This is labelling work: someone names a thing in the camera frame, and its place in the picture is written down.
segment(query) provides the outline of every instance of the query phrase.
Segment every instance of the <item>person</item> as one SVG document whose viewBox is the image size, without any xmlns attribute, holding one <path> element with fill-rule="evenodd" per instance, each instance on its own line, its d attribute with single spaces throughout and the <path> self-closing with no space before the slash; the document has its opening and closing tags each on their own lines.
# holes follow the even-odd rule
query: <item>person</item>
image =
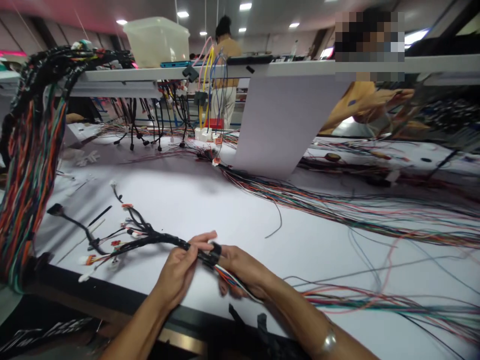
<svg viewBox="0 0 480 360">
<path fill-rule="evenodd" d="M 150 295 L 104 351 L 100 360 L 144 360 L 149 356 L 170 311 L 187 294 L 195 273 L 198 251 L 211 251 L 213 246 L 208 241 L 216 237 L 215 231 L 194 236 L 189 242 L 188 251 L 176 247 L 170 252 Z M 242 249 L 223 245 L 218 263 L 235 274 L 267 306 L 276 309 L 274 313 L 288 325 L 312 359 L 377 359 L 298 291 Z M 219 290 L 225 296 L 229 292 L 229 286 L 221 280 Z M 230 290 L 237 297 L 247 297 L 238 287 Z"/>
<path fill-rule="evenodd" d="M 232 20 L 228 16 L 223 16 L 215 29 L 216 46 L 215 54 L 222 54 L 225 59 L 242 55 L 242 49 L 238 42 L 232 39 L 230 25 Z M 218 60 L 219 65 L 224 63 L 224 59 Z M 222 119 L 223 128 L 229 129 L 234 113 L 235 101 L 237 99 L 238 79 L 222 79 L 214 82 L 214 88 L 211 93 L 211 111 L 210 119 Z"/>
<path fill-rule="evenodd" d="M 413 95 L 413 89 L 376 90 L 373 81 L 354 81 L 333 108 L 319 135 L 376 136 L 390 125 L 387 112 Z"/>
<path fill-rule="evenodd" d="M 356 16 L 349 14 L 348 22 L 337 22 L 335 61 L 399 61 L 402 53 L 391 52 L 391 44 L 398 41 L 398 33 L 391 31 L 396 27 L 396 18 L 395 13 L 374 6 Z M 357 80 L 370 80 L 375 76 L 357 73 Z M 388 112 L 413 95 L 413 89 L 376 90 L 373 81 L 354 81 L 333 108 L 319 135 L 374 137 L 392 124 Z"/>
</svg>

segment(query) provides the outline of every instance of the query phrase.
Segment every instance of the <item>blue object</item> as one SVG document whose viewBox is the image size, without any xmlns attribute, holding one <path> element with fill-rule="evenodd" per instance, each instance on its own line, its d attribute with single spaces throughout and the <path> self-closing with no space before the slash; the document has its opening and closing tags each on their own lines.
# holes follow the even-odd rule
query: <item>blue object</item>
<svg viewBox="0 0 480 360">
<path fill-rule="evenodd" d="M 190 61 L 173 61 L 173 62 L 162 62 L 160 64 L 161 68 L 185 68 L 190 65 Z"/>
</svg>

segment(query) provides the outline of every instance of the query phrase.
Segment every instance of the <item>workbench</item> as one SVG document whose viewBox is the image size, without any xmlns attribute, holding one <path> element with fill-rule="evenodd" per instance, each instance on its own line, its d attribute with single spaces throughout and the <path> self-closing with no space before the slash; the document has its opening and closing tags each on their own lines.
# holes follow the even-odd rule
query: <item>workbench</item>
<svg viewBox="0 0 480 360">
<path fill-rule="evenodd" d="M 279 208 L 280 220 L 279 211 L 272 202 L 235 187 L 211 163 L 196 161 L 193 156 L 129 163 L 158 154 L 157 146 L 143 146 L 140 140 L 134 138 L 135 148 L 130 151 L 130 139 L 125 138 L 120 145 L 113 145 L 114 140 L 115 137 L 97 138 L 85 145 L 82 150 L 86 154 L 96 150 L 100 155 L 95 164 L 77 167 L 68 161 L 62 162 L 60 170 L 74 175 L 75 180 L 60 176 L 56 178 L 47 209 L 54 203 L 60 203 L 68 216 L 87 225 L 112 205 L 99 220 L 104 222 L 93 233 L 94 237 L 105 237 L 118 230 L 127 216 L 109 186 L 109 182 L 115 180 L 123 201 L 133 204 L 156 231 L 189 240 L 195 235 L 216 230 L 219 244 L 237 245 L 281 278 L 298 276 L 313 282 L 367 270 L 359 256 L 359 249 L 349 240 L 347 226 L 284 207 Z M 179 143 L 180 139 L 175 137 L 173 145 Z M 379 144 L 385 146 L 383 152 L 398 155 L 400 151 L 402 156 L 409 158 L 410 165 L 423 167 L 424 170 L 433 169 L 450 152 L 439 145 L 432 148 L 409 143 Z M 169 145 L 172 145 L 170 137 L 164 136 L 161 140 L 164 151 Z M 336 151 L 309 149 L 308 152 L 323 156 Z M 345 156 L 345 159 L 354 161 L 355 155 Z M 234 164 L 235 150 L 223 145 L 220 157 L 224 163 Z M 430 158 L 432 162 L 425 163 L 419 161 L 420 158 Z M 479 168 L 477 162 L 454 160 L 448 169 L 462 176 L 470 174 L 475 179 L 480 174 Z M 356 194 L 376 191 L 349 176 L 322 174 L 300 168 L 287 180 L 299 188 L 329 194 L 351 194 L 353 189 Z M 408 186 L 399 186 L 402 186 L 402 191 L 410 191 Z M 280 221 L 281 228 L 266 238 L 279 227 Z M 357 237 L 372 265 L 375 268 L 385 266 L 390 247 L 377 242 L 391 245 L 395 239 L 357 231 L 375 241 Z M 127 234 L 117 239 L 131 240 Z M 170 245 L 157 244 L 133 250 L 126 255 L 117 271 L 101 266 L 89 280 L 79 283 L 78 278 L 88 272 L 89 267 L 80 265 L 78 260 L 93 254 L 87 251 L 87 247 L 88 241 L 80 228 L 45 214 L 36 236 L 35 251 L 37 256 L 44 252 L 54 256 L 48 265 L 37 272 L 38 282 L 127 315 L 132 315 L 152 290 L 172 248 Z M 112 250 L 109 241 L 102 247 L 107 251 Z M 440 268 L 443 267 L 474 290 L 480 291 L 476 276 L 479 265 L 468 257 L 463 259 L 465 251 L 462 249 L 401 240 L 392 253 L 392 262 L 403 264 L 427 259 L 425 252 L 439 258 L 436 262 L 425 260 L 393 268 L 384 292 L 405 296 L 446 296 L 480 304 L 477 293 Z M 380 271 L 380 278 L 384 277 L 385 271 Z M 301 283 L 295 279 L 289 279 L 288 282 L 291 285 Z M 372 289 L 375 284 L 371 273 L 326 282 L 365 289 Z M 305 291 L 313 287 L 305 285 L 297 289 Z M 415 299 L 422 305 L 439 302 L 427 297 Z M 231 333 L 226 329 L 234 326 L 229 304 L 253 328 L 257 326 L 257 316 L 266 313 L 268 331 L 288 337 L 288 331 L 276 322 L 264 306 L 246 298 L 237 300 L 230 295 L 220 297 L 217 276 L 201 264 L 198 265 L 187 296 L 174 310 L 165 328 L 206 341 L 229 336 Z M 442 304 L 451 304 L 451 301 L 445 299 Z M 380 359 L 450 359 L 453 356 L 427 333 L 393 313 L 359 310 L 329 316 Z M 433 327 L 428 329 L 465 358 L 475 354 L 473 346 L 457 337 Z"/>
</svg>

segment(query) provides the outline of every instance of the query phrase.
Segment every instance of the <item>hand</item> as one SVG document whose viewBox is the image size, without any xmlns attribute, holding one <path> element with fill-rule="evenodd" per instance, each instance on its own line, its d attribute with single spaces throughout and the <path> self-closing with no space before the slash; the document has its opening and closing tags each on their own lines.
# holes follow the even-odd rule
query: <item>hand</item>
<svg viewBox="0 0 480 360">
<path fill-rule="evenodd" d="M 168 255 L 155 285 L 161 293 L 162 305 L 168 311 L 180 304 L 187 294 L 194 277 L 198 252 L 213 250 L 214 246 L 207 242 L 216 237 L 216 231 L 194 236 L 189 241 L 188 251 L 175 247 Z"/>
<path fill-rule="evenodd" d="M 413 89 L 380 89 L 358 101 L 358 111 L 368 111 L 386 106 L 394 107 L 410 99 L 414 94 Z"/>
<path fill-rule="evenodd" d="M 398 105 L 401 105 L 405 103 L 407 100 L 413 98 L 415 93 L 415 90 L 413 89 L 402 89 L 401 93 L 397 93 L 393 99 L 391 99 L 389 102 L 386 103 L 386 109 L 387 111 L 397 107 Z"/>
<path fill-rule="evenodd" d="M 239 278 L 257 298 L 266 300 L 266 285 L 277 277 L 261 262 L 237 246 L 222 245 L 218 265 Z M 218 281 L 220 294 L 224 297 L 229 291 L 229 285 L 220 277 Z M 231 294 L 247 298 L 248 295 L 239 287 L 231 287 Z"/>
</svg>

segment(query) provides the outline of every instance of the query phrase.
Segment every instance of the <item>ceiling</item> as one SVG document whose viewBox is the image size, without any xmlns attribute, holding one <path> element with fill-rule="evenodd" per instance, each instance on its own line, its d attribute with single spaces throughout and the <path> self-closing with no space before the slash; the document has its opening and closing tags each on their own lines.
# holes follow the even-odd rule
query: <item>ceiling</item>
<svg viewBox="0 0 480 360">
<path fill-rule="evenodd" d="M 386 9 L 405 13 L 405 31 L 430 27 L 451 0 L 177 0 L 178 11 L 189 17 L 179 19 L 193 39 L 200 31 L 215 34 L 218 18 L 227 14 L 232 19 L 231 31 L 238 36 L 278 34 L 291 31 L 314 31 L 335 25 L 335 13 L 362 11 L 371 5 L 385 4 Z M 240 4 L 252 3 L 248 11 L 240 12 Z M 127 21 L 148 17 L 165 17 L 176 21 L 175 0 L 4 0 L 0 10 L 15 11 L 53 20 L 59 24 L 86 30 L 122 34 L 116 20 Z M 291 23 L 300 23 L 289 29 Z"/>
</svg>

